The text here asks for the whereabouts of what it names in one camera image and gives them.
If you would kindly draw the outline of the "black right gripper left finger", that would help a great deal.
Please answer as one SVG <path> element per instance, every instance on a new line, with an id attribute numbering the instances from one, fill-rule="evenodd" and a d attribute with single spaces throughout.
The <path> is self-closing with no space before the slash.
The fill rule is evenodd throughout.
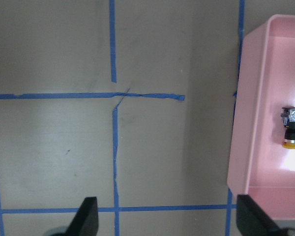
<path id="1" fill-rule="evenodd" d="M 96 197 L 86 197 L 69 227 L 65 236 L 96 236 L 99 229 L 99 216 Z"/>

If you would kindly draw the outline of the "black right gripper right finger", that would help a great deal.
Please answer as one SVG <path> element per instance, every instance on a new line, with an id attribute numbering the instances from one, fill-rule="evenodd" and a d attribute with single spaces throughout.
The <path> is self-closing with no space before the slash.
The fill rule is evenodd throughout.
<path id="1" fill-rule="evenodd" d="M 236 226 L 242 236 L 285 235 L 285 231 L 249 195 L 237 195 Z"/>

